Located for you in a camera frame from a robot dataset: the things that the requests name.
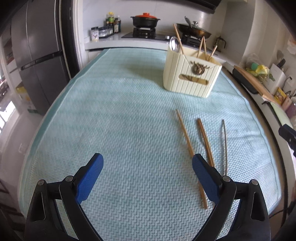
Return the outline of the teal woven table mat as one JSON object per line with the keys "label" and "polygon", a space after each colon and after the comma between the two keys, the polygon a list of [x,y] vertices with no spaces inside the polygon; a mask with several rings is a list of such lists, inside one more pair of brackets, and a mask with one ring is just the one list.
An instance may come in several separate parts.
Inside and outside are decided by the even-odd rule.
{"label": "teal woven table mat", "polygon": [[247,99],[220,73],[207,98],[163,87],[166,52],[109,49],[85,67],[55,100],[23,165],[18,203],[26,214],[40,179],[63,180],[95,153],[103,170],[82,208],[104,240],[192,240],[213,208],[202,206],[198,180],[177,117],[193,149],[232,180],[259,182],[267,210],[281,199],[275,157]]}

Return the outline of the wok with glass lid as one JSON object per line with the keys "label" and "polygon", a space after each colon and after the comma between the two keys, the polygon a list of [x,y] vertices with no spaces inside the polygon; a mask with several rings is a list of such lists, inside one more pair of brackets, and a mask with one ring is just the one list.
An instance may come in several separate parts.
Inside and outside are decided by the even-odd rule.
{"label": "wok with glass lid", "polygon": [[177,23],[177,29],[182,33],[183,36],[194,37],[196,39],[208,39],[211,37],[211,33],[200,28],[197,21],[190,21],[188,17],[184,17],[186,24]]}

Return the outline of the plastic bag with produce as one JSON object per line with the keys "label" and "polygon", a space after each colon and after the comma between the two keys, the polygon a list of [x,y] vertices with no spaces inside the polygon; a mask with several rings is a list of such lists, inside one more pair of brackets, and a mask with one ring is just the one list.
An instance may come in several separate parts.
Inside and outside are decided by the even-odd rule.
{"label": "plastic bag with produce", "polygon": [[260,83],[267,82],[267,80],[275,81],[270,69],[262,64],[256,54],[253,53],[248,56],[245,66],[245,70],[257,78]]}

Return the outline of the dark grey refrigerator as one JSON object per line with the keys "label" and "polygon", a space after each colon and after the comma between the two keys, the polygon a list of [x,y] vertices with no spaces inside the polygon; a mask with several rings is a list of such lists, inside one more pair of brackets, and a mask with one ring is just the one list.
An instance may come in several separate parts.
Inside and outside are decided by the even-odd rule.
{"label": "dark grey refrigerator", "polygon": [[73,1],[26,1],[11,20],[16,66],[37,112],[45,115],[79,72]]}

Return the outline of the dark glass kettle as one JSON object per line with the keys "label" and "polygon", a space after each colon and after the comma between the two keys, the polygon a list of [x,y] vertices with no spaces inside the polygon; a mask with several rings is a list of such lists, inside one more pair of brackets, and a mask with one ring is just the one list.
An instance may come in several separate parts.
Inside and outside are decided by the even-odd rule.
{"label": "dark glass kettle", "polygon": [[226,48],[226,41],[221,36],[219,36],[216,38],[214,46],[217,46],[216,51],[222,52]]}

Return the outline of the white knife block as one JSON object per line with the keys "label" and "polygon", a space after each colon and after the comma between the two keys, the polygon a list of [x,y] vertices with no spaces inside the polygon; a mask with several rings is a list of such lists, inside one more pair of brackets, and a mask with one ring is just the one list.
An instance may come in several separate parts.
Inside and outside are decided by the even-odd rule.
{"label": "white knife block", "polygon": [[282,87],[285,79],[285,73],[278,66],[272,64],[264,85],[272,95],[275,95],[277,89]]}

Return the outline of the wooden cutting board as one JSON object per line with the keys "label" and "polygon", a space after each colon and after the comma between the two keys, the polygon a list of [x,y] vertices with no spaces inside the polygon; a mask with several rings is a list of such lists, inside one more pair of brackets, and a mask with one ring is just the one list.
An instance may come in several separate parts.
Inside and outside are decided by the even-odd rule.
{"label": "wooden cutting board", "polygon": [[272,96],[271,93],[252,74],[236,65],[234,65],[234,69],[236,69],[256,89],[260,96],[277,104],[274,96]]}

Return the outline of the black gas stove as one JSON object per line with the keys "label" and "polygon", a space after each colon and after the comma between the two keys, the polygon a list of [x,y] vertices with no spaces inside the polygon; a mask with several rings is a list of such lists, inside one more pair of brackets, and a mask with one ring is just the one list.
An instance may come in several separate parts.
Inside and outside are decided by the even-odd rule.
{"label": "black gas stove", "polygon": [[[195,37],[190,35],[185,35],[184,33],[180,33],[180,39],[182,44],[199,47],[202,37]],[[144,29],[144,28],[133,28],[133,31],[123,35],[122,38],[136,38],[136,39],[150,39],[150,40],[159,40],[168,42],[171,37],[176,37],[175,34],[172,35],[164,35],[156,33],[156,29]]]}

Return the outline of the white spice jar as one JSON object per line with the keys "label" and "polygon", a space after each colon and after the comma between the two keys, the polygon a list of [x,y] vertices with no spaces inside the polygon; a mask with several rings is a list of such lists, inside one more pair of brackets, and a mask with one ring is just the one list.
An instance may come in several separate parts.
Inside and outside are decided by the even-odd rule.
{"label": "white spice jar", "polygon": [[97,42],[99,40],[99,27],[91,28],[91,40]]}

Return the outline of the light green tray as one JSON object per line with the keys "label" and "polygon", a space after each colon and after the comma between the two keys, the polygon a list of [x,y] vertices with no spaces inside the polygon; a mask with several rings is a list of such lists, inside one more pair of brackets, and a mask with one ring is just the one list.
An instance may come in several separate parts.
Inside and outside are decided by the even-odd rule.
{"label": "light green tray", "polygon": [[288,126],[293,128],[293,125],[290,122],[289,117],[287,116],[286,112],[281,108],[281,106],[279,106],[278,104],[275,104],[273,102],[271,102],[270,104],[275,112],[275,115],[277,116],[278,120],[280,121],[280,124],[282,126],[287,124]]}

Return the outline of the black pot orange lid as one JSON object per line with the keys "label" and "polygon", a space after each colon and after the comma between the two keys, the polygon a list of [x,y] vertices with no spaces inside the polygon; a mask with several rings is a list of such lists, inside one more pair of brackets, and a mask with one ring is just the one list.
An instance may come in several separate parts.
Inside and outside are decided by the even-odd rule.
{"label": "black pot orange lid", "polygon": [[160,21],[160,19],[150,15],[149,13],[143,13],[142,15],[131,16],[131,18],[132,18],[133,25],[136,28],[155,29],[158,21]]}

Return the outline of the cream utensil holder box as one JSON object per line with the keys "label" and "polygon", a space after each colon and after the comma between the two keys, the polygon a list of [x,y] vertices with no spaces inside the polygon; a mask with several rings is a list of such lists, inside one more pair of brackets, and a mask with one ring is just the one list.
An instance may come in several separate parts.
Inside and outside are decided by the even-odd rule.
{"label": "cream utensil holder box", "polygon": [[222,64],[204,52],[185,47],[168,49],[163,72],[166,90],[207,98],[220,74]]}

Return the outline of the sauce bottles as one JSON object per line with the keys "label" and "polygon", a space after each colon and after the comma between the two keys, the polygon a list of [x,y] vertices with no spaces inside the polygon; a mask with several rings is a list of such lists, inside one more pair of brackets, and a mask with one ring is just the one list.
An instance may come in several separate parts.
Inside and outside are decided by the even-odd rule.
{"label": "sauce bottles", "polygon": [[112,27],[113,33],[120,33],[121,32],[121,18],[119,15],[115,15],[113,12],[109,12],[105,18],[105,26]]}

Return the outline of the steel spoon in holder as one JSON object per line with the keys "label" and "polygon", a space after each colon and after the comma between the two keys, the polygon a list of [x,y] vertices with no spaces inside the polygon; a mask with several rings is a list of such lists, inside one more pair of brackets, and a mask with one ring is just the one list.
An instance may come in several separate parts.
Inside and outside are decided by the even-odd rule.
{"label": "steel spoon in holder", "polygon": [[176,53],[180,52],[180,43],[177,39],[177,37],[171,37],[169,42],[170,50]]}

